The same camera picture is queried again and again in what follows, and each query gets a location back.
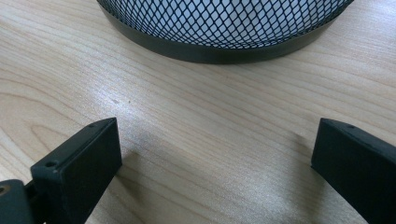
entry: wire mesh basket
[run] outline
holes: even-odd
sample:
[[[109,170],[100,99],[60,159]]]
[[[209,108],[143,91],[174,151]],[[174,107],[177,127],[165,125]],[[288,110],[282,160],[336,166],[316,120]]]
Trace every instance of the wire mesh basket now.
[[[312,42],[353,0],[98,0],[136,43],[200,63],[274,58]]]

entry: diamond mesh pattern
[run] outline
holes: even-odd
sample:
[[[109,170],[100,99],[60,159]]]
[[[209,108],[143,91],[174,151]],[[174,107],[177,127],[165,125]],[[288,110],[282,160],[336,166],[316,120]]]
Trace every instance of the diamond mesh pattern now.
[[[98,0],[148,35],[223,49],[254,49],[308,33],[353,0]]]

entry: wood grain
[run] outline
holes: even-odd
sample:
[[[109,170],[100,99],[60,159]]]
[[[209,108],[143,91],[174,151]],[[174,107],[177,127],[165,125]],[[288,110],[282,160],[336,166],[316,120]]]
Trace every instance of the wood grain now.
[[[117,117],[124,165],[88,223],[365,223],[310,168],[319,119],[396,145],[396,2],[354,2],[262,63],[185,63],[94,0],[0,0],[0,179]]]

